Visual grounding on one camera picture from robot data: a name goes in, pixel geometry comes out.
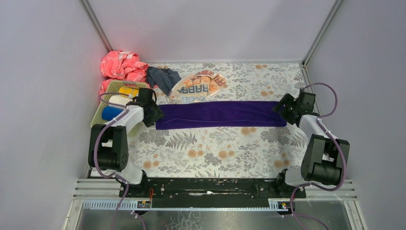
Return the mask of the purple towel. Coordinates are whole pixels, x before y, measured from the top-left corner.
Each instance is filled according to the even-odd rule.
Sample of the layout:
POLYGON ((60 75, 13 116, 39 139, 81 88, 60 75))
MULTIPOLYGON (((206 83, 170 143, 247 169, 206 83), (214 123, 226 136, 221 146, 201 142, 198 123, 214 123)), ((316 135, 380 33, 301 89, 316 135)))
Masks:
POLYGON ((272 111, 273 101, 218 101, 160 105, 164 117, 157 130, 203 127, 284 127, 287 122, 272 111))

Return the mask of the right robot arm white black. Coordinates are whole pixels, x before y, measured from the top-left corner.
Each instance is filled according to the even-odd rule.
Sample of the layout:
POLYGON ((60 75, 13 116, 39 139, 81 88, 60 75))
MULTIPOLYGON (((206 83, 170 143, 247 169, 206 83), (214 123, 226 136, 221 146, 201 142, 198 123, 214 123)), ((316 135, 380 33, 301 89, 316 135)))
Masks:
POLYGON ((273 108, 287 123, 300 128, 308 139, 300 168, 282 170, 277 182, 334 191, 345 181, 350 144, 327 129, 322 116, 314 112, 315 102, 315 94, 301 91, 297 98, 285 94, 273 108))

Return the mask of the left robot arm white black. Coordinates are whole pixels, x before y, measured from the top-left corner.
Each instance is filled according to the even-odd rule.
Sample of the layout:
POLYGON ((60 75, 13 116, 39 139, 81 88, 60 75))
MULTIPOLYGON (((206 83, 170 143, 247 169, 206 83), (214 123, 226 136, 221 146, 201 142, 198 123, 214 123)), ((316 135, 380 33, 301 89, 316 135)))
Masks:
POLYGON ((103 178, 124 184, 141 184, 145 172, 129 165, 128 133, 138 124, 153 126, 164 114, 153 89, 140 88, 136 95, 121 92, 101 94, 101 102, 119 113, 104 124, 91 127, 88 163, 103 178))

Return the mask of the yellow rolled towel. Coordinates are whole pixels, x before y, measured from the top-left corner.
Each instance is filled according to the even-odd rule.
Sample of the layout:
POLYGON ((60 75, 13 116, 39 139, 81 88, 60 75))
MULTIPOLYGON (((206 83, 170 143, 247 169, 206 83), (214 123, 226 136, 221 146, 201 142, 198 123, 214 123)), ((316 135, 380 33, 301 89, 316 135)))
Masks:
POLYGON ((138 96, 139 89, 130 88, 130 87, 120 87, 119 94, 126 98, 134 98, 138 96))

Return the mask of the white rolled towel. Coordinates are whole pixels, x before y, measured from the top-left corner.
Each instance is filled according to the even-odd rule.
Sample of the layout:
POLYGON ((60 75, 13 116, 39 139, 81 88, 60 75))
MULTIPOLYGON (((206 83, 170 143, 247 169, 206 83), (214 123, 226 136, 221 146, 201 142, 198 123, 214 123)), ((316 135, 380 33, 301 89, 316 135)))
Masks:
POLYGON ((108 102, 109 102, 109 106, 120 108, 120 107, 126 106, 131 101, 132 101, 132 99, 130 99, 130 98, 127 98, 127 97, 124 97, 121 95, 113 95, 110 97, 108 102))

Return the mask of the dark grey cloth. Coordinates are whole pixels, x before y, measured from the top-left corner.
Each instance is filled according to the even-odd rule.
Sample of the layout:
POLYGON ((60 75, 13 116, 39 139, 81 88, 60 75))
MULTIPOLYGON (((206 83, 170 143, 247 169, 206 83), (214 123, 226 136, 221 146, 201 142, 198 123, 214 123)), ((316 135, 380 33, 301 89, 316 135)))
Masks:
POLYGON ((168 96, 172 88, 181 80, 177 71, 148 67, 146 70, 146 83, 154 88, 157 86, 168 96))

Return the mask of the blue rolled towel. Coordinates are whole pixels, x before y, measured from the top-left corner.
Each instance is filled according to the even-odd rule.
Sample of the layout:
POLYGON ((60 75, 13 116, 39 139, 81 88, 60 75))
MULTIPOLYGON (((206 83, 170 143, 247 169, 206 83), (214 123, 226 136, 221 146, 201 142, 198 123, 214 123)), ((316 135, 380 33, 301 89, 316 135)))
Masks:
POLYGON ((101 118, 106 121, 110 121, 118 116, 123 111, 122 108, 107 106, 101 112, 101 118))

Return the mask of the pink patterned cloth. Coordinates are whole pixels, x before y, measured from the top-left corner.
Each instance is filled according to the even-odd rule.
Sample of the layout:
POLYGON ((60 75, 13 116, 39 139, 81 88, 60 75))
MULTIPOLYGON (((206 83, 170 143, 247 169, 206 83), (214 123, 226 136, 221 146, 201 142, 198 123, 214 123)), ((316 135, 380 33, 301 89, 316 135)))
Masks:
POLYGON ((105 93, 113 80, 145 83, 149 67, 134 52, 110 51, 100 62, 100 72, 105 80, 101 84, 99 94, 105 93))

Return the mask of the beige lettered towel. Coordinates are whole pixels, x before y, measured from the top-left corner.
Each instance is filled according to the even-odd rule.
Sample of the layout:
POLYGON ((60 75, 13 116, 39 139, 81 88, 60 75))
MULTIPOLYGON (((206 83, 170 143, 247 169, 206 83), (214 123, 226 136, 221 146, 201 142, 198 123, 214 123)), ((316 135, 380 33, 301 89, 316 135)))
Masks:
POLYGON ((220 92, 227 85, 227 78, 210 70, 183 77, 168 95, 170 104, 191 104, 204 102, 220 92))

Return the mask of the floral table cloth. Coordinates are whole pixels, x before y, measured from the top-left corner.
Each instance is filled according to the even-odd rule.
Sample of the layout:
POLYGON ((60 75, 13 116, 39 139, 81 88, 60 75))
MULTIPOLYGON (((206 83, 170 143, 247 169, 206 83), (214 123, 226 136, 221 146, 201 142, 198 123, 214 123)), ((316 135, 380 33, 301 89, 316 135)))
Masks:
MULTIPOLYGON (((181 76, 211 70, 227 78, 212 101, 278 101, 305 86, 298 63, 164 64, 181 76)), ((129 166, 149 177, 274 178, 301 165, 307 137, 296 126, 156 130, 128 134, 129 166)))

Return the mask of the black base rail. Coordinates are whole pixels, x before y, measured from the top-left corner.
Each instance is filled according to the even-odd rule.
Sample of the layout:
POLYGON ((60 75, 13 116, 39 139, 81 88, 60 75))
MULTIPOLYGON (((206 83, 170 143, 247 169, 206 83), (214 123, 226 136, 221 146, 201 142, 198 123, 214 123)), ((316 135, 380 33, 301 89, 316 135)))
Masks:
POLYGON ((120 187, 119 197, 146 198, 153 208, 267 208, 269 200, 306 198, 281 179, 159 178, 120 187))

